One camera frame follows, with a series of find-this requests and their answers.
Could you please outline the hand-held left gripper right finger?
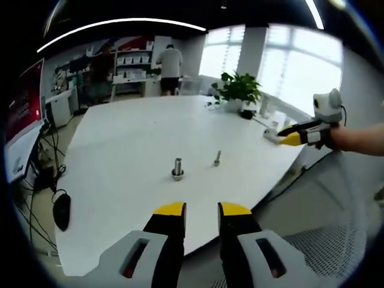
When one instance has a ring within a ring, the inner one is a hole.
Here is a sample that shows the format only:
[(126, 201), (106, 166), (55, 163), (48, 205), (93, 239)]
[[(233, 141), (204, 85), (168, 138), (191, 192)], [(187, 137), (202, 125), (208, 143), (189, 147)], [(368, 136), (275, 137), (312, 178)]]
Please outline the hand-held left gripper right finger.
[(220, 258), (227, 287), (313, 287), (305, 256), (271, 230), (262, 230), (251, 211), (218, 203)]

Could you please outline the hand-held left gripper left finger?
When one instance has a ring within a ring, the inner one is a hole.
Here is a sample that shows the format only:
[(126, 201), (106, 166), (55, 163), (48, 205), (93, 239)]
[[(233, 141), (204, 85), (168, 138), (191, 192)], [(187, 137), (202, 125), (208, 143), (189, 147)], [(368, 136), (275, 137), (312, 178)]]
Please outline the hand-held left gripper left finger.
[(187, 205), (157, 208), (143, 230), (133, 230), (104, 251), (96, 268), (67, 287), (176, 287), (184, 259)]

